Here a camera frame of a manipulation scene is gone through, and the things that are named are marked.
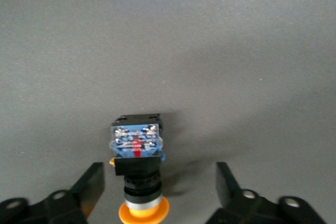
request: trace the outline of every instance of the black clamp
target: black clamp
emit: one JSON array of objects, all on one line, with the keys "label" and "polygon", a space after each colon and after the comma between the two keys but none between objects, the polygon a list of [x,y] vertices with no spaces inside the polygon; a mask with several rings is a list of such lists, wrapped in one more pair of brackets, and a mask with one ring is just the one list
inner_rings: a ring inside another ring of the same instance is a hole
[{"label": "black clamp", "polygon": [[70,190],[59,190],[34,205],[26,198],[0,203],[0,224],[87,224],[104,191],[103,163],[93,163]]},{"label": "black clamp", "polygon": [[216,189],[222,208],[206,224],[326,224],[303,199],[283,196],[275,204],[241,189],[224,162],[217,162]]}]

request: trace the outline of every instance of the gray surface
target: gray surface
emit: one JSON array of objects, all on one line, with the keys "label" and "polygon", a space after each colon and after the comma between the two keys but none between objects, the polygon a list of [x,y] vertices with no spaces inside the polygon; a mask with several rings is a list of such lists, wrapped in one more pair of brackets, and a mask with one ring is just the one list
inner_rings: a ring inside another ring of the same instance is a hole
[{"label": "gray surface", "polygon": [[118,223],[117,116],[163,113],[164,223],[219,206],[214,163],[336,223],[336,0],[0,0],[0,201],[35,203],[92,162],[90,223]]}]

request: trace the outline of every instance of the gray background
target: gray background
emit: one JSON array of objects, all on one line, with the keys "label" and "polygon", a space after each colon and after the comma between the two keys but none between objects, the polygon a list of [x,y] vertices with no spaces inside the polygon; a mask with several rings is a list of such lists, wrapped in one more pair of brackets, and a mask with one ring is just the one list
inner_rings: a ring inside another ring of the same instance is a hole
[{"label": "gray background", "polygon": [[119,223],[110,123],[162,113],[164,223],[219,206],[215,162],[336,223],[336,0],[0,0],[0,201],[107,187],[90,223]]}]

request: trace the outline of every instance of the mounting hole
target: mounting hole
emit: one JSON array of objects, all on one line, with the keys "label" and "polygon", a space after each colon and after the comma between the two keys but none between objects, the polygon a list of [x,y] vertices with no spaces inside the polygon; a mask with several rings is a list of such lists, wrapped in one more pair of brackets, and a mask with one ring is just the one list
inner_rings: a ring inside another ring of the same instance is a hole
[{"label": "mounting hole", "polygon": [[65,192],[64,191],[60,191],[58,193],[55,193],[52,198],[56,200],[56,199],[63,198],[64,196],[65,196]]},{"label": "mounting hole", "polygon": [[249,190],[244,190],[243,195],[244,197],[249,198],[249,199],[254,199],[256,197],[256,195]]},{"label": "mounting hole", "polygon": [[14,207],[17,207],[18,205],[20,205],[21,202],[19,200],[16,200],[16,201],[13,201],[11,203],[9,203],[6,208],[7,209],[11,209],[11,208],[14,208]]},{"label": "mounting hole", "polygon": [[286,198],[285,199],[285,203],[288,206],[291,206],[291,207],[299,207],[300,206],[300,204],[296,200],[291,199],[291,198]]}]

